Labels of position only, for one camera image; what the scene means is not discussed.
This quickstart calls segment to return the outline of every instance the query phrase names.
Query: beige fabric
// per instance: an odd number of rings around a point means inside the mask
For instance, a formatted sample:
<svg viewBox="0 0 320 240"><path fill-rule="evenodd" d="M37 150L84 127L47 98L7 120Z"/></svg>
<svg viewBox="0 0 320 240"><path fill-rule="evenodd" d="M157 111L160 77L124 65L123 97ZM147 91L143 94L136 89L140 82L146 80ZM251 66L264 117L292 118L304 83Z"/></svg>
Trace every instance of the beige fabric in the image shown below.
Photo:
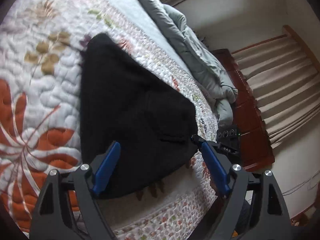
<svg viewBox="0 0 320 240"><path fill-rule="evenodd" d="M320 112L320 74L291 37L233 57L258 102L272 148Z"/></svg>

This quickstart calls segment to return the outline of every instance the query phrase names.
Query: blue gripper pad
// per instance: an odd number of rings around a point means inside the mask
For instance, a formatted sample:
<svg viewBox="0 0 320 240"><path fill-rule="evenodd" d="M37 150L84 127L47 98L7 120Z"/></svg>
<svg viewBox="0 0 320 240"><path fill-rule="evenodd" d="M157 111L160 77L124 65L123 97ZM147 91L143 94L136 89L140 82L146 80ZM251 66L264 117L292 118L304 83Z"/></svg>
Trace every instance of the blue gripper pad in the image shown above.
<svg viewBox="0 0 320 240"><path fill-rule="evenodd" d="M108 149L106 157L95 173L94 186L92 191L96 196L104 191L108 185L109 179L120 157L120 143L114 142Z"/></svg>
<svg viewBox="0 0 320 240"><path fill-rule="evenodd" d="M207 165L217 189L222 195L229 196L230 187L228 185L228 175L222 167L212 148L207 142L201 144L201 153L205 164Z"/></svg>

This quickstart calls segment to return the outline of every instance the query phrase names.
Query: reddish-brown wooden furniture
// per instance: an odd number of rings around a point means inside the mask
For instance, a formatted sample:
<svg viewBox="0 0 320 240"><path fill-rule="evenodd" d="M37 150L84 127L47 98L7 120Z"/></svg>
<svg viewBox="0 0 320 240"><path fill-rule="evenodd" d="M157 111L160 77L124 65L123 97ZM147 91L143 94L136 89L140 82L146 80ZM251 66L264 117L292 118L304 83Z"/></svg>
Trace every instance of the reddish-brown wooden furniture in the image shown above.
<svg viewBox="0 0 320 240"><path fill-rule="evenodd" d="M241 132L240 151L244 168L255 171L272 164L275 158L265 123L261 119L256 100L237 63L228 49L218 49L211 53L221 62L238 89L238 97L232 105L232 110L233 123L238 125Z"/></svg>

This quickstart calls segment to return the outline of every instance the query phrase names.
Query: quilted bedspread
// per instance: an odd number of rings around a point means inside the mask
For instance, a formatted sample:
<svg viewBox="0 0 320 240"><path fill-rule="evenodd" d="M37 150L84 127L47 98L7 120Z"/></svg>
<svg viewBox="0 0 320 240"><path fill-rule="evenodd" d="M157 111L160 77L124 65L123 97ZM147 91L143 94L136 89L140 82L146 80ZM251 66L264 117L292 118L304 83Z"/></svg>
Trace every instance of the quilted bedspread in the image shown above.
<svg viewBox="0 0 320 240"><path fill-rule="evenodd" d="M0 26L0 198L26 235L49 171L70 172L82 163L79 52L101 32L188 98L196 107L199 135L215 138L216 118L179 59L112 0L16 0ZM73 191L70 199L84 229ZM118 239L181 240L214 199L198 152L161 182L99 205Z"/></svg>

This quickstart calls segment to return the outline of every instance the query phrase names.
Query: folded black clothing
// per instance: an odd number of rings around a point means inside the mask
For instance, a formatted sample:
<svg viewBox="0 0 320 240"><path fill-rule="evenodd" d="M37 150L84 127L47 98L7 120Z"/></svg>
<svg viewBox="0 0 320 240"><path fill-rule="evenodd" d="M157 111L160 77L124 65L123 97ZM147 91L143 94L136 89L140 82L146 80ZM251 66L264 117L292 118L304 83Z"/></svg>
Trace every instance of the folded black clothing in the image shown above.
<svg viewBox="0 0 320 240"><path fill-rule="evenodd" d="M120 159L101 198L140 190L185 164L196 152L194 105L135 62L106 34L83 55L80 137L83 163L112 141Z"/></svg>

